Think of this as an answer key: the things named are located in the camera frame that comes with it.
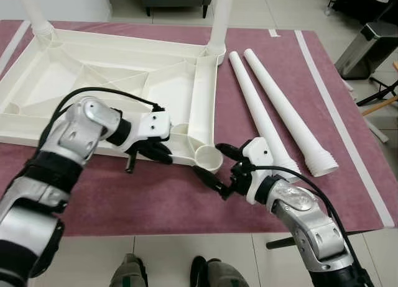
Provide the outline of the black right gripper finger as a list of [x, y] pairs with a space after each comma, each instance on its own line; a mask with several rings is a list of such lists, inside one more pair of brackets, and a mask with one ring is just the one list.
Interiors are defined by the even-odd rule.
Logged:
[[244, 160], [244, 154], [241, 148], [225, 143], [216, 144], [215, 148], [231, 160], [235, 160], [236, 162]]
[[203, 185], [216, 193], [226, 193], [229, 190], [229, 187], [219, 180], [212, 171], [205, 170], [201, 166], [193, 166], [193, 172]]

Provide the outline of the white plastic children table top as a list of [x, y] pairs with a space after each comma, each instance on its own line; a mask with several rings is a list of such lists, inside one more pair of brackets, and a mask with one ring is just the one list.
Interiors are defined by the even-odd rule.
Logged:
[[216, 171], [223, 161], [214, 142], [221, 59], [205, 56], [202, 45], [65, 29], [32, 36], [22, 24], [0, 55], [0, 142], [36, 145], [66, 94], [102, 86], [98, 97], [127, 119], [147, 114], [151, 103], [163, 106], [174, 162]]

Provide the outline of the mauve tablecloth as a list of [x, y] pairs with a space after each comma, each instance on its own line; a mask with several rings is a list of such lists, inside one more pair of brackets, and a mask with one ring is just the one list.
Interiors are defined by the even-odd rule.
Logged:
[[[230, 50], [252, 49], [302, 119], [332, 153], [338, 170], [316, 177], [348, 231], [387, 227], [376, 205], [396, 217], [397, 182], [375, 136], [336, 73], [315, 32], [233, 28]], [[81, 174], [62, 220], [68, 236], [282, 232], [284, 225], [242, 196], [224, 200], [190, 167], [139, 160], [127, 174], [122, 157], [97, 155]]]

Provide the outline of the grey robot right foot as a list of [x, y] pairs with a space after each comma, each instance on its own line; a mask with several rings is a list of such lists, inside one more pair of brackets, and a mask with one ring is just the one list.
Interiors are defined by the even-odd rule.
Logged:
[[244, 276], [232, 265], [221, 259], [193, 258], [188, 287], [250, 287]]

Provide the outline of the grey robot foot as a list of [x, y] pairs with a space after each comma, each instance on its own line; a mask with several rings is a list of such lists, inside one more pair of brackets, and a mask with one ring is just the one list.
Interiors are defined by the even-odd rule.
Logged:
[[188, 287], [250, 287], [244, 276], [232, 265], [221, 259], [193, 258]]
[[127, 253], [111, 278], [109, 287], [149, 287], [147, 270], [141, 258]]

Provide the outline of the grey robot left foot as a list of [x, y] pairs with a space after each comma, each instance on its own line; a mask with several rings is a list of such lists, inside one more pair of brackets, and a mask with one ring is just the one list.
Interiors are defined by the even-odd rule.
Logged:
[[149, 287], [147, 270], [141, 258], [127, 253], [111, 278], [109, 287]]

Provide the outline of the white plastic strip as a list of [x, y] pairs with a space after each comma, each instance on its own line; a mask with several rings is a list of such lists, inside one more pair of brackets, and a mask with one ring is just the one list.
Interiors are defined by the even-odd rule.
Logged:
[[[346, 80], [344, 80], [343, 82], [344, 82], [344, 85], [346, 85], [346, 88], [348, 89], [351, 97], [353, 99], [355, 99], [356, 94], [355, 94], [354, 88]], [[381, 141], [381, 143], [386, 144], [387, 142], [389, 142], [389, 137], [383, 131], [381, 131], [379, 128], [377, 128], [375, 125], [373, 125], [373, 123], [370, 122], [370, 120], [367, 120], [367, 118], [366, 118], [366, 124], [367, 124], [369, 130], [376, 137], [378, 137], [378, 139]]]

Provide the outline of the grey metal pedal bin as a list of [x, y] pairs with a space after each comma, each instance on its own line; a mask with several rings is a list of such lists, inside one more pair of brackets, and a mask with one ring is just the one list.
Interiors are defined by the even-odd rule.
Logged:
[[397, 25], [371, 21], [364, 25], [336, 61], [336, 71], [344, 80], [369, 79], [397, 46]]

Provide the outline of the dark hanging clothes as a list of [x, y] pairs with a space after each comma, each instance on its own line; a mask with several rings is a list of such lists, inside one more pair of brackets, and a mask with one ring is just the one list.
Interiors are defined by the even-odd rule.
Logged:
[[384, 21], [398, 25], [397, 0], [330, 0], [326, 15], [340, 12], [361, 25], [371, 21]]

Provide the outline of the black metal table frame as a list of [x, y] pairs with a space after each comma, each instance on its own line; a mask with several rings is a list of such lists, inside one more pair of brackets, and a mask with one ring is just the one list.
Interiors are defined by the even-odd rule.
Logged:
[[[368, 230], [359, 230], [359, 231], [347, 231], [346, 236], [348, 241], [350, 242], [351, 236], [361, 235], [363, 233], [369, 232]], [[275, 241], [270, 241], [266, 243], [266, 247], [269, 250], [273, 249], [281, 249], [284, 247], [291, 247], [291, 245], [296, 245], [296, 241], [293, 237], [287, 237], [284, 239], [279, 239]]]

